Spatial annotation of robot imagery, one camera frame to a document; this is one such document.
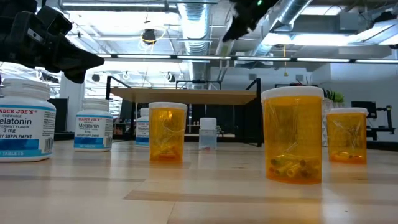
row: small clear bottle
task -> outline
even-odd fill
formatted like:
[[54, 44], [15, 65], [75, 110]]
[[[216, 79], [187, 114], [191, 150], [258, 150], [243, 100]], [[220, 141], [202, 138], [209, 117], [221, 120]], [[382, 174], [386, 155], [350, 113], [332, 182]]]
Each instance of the small clear bottle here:
[[32, 162], [52, 155], [55, 106], [50, 86], [7, 78], [0, 99], [0, 162]]
[[112, 148], [113, 115], [109, 101], [86, 98], [76, 115], [75, 151], [106, 152]]
[[141, 108], [139, 112], [141, 117], [136, 122], [136, 146], [149, 147], [149, 108]]
[[199, 149], [217, 149], [217, 119], [200, 118]]

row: wooden desk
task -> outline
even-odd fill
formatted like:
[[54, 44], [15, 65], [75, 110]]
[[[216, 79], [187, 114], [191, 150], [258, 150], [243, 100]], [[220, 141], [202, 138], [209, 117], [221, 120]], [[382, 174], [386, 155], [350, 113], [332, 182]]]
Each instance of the wooden desk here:
[[245, 105], [256, 98], [247, 90], [151, 90], [112, 88], [111, 93], [135, 103], [174, 102], [207, 105]]
[[324, 161], [322, 184], [290, 185], [265, 178], [263, 148], [189, 143], [173, 165], [132, 145], [89, 153], [56, 142], [51, 160], [0, 164], [1, 223], [398, 223], [398, 153], [369, 150], [368, 166]]

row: bottle label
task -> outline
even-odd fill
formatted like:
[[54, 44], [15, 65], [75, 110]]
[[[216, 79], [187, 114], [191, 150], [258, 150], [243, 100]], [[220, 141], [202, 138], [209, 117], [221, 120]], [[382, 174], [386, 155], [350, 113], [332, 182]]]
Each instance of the bottle label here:
[[0, 105], [0, 158], [50, 155], [54, 129], [53, 108]]
[[76, 115], [75, 148], [109, 149], [112, 147], [113, 117]]
[[149, 121], [137, 121], [136, 145], [149, 146]]

